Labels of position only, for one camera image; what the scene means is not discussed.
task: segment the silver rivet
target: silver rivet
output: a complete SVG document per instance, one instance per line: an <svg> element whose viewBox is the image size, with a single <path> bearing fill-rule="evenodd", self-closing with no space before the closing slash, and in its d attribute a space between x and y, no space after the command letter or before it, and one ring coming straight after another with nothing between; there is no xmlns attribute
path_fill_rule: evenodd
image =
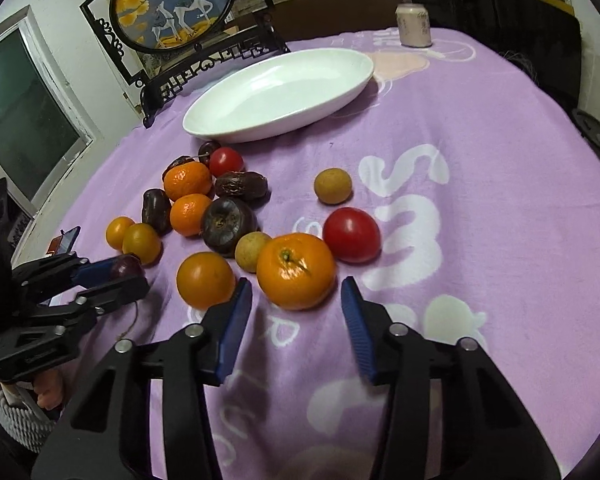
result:
<svg viewBox="0 0 600 480"><path fill-rule="evenodd" d="M409 327L403 323L393 323L389 327L389 334L401 337L409 333Z"/></svg>
<svg viewBox="0 0 600 480"><path fill-rule="evenodd" d="M198 323L187 325L184 329L184 333L189 337L200 337L204 331L205 329Z"/></svg>
<svg viewBox="0 0 600 480"><path fill-rule="evenodd" d="M129 352L129 350L132 349L133 345L134 344L129 339L121 339L120 341L118 341L116 343L114 348L116 349L116 352L118 352L119 354L125 354L125 353Z"/></svg>
<svg viewBox="0 0 600 480"><path fill-rule="evenodd" d="M463 337L460 340L460 346L469 352L473 352L478 349L478 342L471 337Z"/></svg>

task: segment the white plate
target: white plate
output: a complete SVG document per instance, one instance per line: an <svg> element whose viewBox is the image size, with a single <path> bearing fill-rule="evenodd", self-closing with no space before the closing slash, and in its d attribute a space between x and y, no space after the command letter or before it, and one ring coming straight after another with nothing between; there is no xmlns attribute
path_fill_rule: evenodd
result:
<svg viewBox="0 0 600 480"><path fill-rule="evenodd" d="M232 74L193 103L182 127L201 139L247 142L314 123L355 99L374 72L368 56L314 48L272 57Z"/></svg>

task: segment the tablecloth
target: tablecloth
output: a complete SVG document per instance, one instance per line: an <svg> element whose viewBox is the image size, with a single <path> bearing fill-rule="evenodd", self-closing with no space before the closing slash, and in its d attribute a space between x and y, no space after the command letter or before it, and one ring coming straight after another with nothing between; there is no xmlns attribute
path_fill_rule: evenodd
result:
<svg viewBox="0 0 600 480"><path fill-rule="evenodd" d="M349 171L349 205L377 219L384 245L371 266L339 264L339 279L353 275L366 299L427 338L476 338L566 473L600 432L600 163L523 72L464 34L432 34L426 50L400 46L395 29L289 45L366 52L375 77L332 116L237 146L248 169L269 179L272 198L258 219L272 236L319 236L331 208L316 200L314 177ZM112 256L110 220L140 221L142 193L160 187L174 158L197 153L182 117L200 94L189 89L150 129L131 131L89 181L60 226L82 226L80 256ZM164 340L201 319L175 275L204 250L199 239L164 237L129 338ZM224 478L368 478L386 391L359 377L339 294L320 309L285 312L248 278L253 311L235 371L206 389ZM72 387L133 315L128 307L99 320L66 367ZM159 386L151 408L154 474L164 477Z"/></svg>

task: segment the white deer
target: white deer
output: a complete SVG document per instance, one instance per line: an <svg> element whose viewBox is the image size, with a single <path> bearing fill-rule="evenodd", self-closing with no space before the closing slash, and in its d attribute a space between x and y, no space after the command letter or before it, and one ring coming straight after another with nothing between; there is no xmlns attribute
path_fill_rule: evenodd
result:
<svg viewBox="0 0 600 480"><path fill-rule="evenodd" d="M201 12L199 18L204 16L205 19L210 22L211 20L209 19L208 14L213 8L214 4L208 0L184 0L173 9L173 12L175 12L176 16L178 17L178 23L180 26L187 31L188 34L195 34L195 31L184 21L184 15L190 10L197 9Z"/></svg>
<svg viewBox="0 0 600 480"><path fill-rule="evenodd" d="M160 35L166 28L170 28L173 31L173 35L176 37L176 40L180 41L180 36L176 30L173 14L164 8L164 1L162 1L160 2L160 5L158 5L158 8L155 9L154 23L151 30L154 33L155 41L157 41L158 45L163 48L165 48L166 45L160 39Z"/></svg>

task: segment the dark purple fruit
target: dark purple fruit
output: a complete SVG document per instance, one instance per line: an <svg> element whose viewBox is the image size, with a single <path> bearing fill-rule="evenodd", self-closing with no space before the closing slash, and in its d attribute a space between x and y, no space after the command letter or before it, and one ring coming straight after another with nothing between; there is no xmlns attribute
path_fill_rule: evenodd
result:
<svg viewBox="0 0 600 480"><path fill-rule="evenodd" d="M214 200L202 215L202 239L209 249L225 258L233 258L240 238L257 228L251 208L231 196Z"/></svg>
<svg viewBox="0 0 600 480"><path fill-rule="evenodd" d="M158 233L164 236L171 231L169 215L171 213L171 200L162 189L148 189L142 196L142 223L149 224Z"/></svg>
<svg viewBox="0 0 600 480"><path fill-rule="evenodd" d="M135 254L122 254L111 267L110 276L112 280L128 276L144 276L144 269Z"/></svg>
<svg viewBox="0 0 600 480"><path fill-rule="evenodd" d="M206 167L209 167L211 154L221 147L222 146L217 140L208 140L207 142L203 142L198 150L198 161L202 162L202 164L204 164Z"/></svg>
<svg viewBox="0 0 600 480"><path fill-rule="evenodd" d="M176 160L174 160L170 165L167 166L166 170L164 170L164 173L162 174L162 181L164 182L164 177L167 175L167 172L169 170L172 170L176 166L186 164L187 162L196 162L196 159L189 155L179 156Z"/></svg>
<svg viewBox="0 0 600 480"><path fill-rule="evenodd" d="M218 196L237 196L247 202L267 194L267 179L255 171L229 171L216 178Z"/></svg>

